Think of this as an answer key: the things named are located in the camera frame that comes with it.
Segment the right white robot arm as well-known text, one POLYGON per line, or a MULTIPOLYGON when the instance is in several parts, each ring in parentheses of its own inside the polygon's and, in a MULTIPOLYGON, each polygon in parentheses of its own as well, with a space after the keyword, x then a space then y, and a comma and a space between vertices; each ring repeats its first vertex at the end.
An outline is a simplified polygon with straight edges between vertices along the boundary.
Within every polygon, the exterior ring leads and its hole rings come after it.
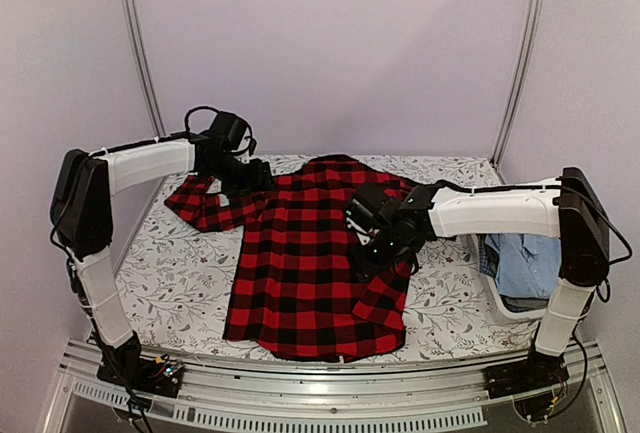
POLYGON ((560 241, 558 283, 517 380, 537 389, 556 370, 596 288, 610 270, 611 226, 583 172, 574 167, 539 183, 462 187, 440 180, 419 184, 397 200, 376 184, 359 187, 344 209, 360 242, 351 251, 367 277, 393 267, 439 238, 474 234, 532 234, 560 241))

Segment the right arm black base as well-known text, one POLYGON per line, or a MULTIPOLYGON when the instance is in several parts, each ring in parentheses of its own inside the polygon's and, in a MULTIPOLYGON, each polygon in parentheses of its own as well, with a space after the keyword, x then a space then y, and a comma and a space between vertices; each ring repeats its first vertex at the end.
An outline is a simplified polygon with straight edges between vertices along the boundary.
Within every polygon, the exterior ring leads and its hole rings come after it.
POLYGON ((563 354, 547 355, 535 348, 522 360, 489 366, 482 374, 491 399, 548 388, 569 379, 563 354))

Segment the red black plaid shirt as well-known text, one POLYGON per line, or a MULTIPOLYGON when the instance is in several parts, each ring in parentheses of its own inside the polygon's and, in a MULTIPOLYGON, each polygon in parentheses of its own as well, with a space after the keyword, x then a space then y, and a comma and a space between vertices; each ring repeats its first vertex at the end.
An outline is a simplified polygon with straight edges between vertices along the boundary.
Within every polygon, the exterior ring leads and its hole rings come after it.
POLYGON ((203 232, 243 228, 223 337, 254 341, 287 360, 353 362, 392 353, 406 341, 406 261, 362 281, 344 208, 357 188, 380 186, 403 200, 415 181, 346 155, 309 160, 275 177, 267 191, 222 201, 212 179, 189 175, 165 201, 203 232))

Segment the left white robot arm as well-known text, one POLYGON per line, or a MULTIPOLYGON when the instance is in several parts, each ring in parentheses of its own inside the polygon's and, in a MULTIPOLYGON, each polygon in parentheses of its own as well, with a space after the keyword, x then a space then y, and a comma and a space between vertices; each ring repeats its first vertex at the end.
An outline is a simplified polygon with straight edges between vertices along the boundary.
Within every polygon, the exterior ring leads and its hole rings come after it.
POLYGON ((181 132, 93 153, 68 151, 50 207, 51 243, 66 255, 71 289, 98 341, 117 350, 108 363, 128 387, 148 379, 148 365, 129 349, 136 339, 115 283, 111 245, 113 202, 122 192, 167 176, 213 177, 231 195, 264 191, 273 175, 267 162, 244 160, 219 137, 181 132))

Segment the white plastic laundry basket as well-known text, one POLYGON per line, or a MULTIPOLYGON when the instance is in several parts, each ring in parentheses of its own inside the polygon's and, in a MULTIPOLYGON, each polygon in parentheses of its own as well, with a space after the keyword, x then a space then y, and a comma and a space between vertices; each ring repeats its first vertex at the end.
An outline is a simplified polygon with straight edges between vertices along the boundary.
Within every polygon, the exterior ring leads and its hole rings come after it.
POLYGON ((536 300, 536 299, 513 299, 506 296, 501 296, 497 290, 496 283, 493 278, 485 276, 479 272, 479 257, 478 257, 478 236, 489 234, 470 235, 467 237, 469 249, 476 255, 478 261, 478 273, 486 278, 486 282, 489 286, 489 292, 494 299, 494 302, 498 308, 498 311, 508 321, 529 321, 540 318, 547 308, 548 300, 536 300))

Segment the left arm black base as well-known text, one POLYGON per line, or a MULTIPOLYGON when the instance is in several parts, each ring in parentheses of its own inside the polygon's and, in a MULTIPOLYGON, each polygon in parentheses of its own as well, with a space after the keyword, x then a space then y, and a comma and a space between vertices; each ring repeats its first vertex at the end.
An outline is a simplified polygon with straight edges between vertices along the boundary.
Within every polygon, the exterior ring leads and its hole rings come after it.
POLYGON ((182 360, 167 354, 144 358, 138 344, 105 347, 97 372, 97 378, 103 382, 168 398, 178 396, 183 376, 182 360))

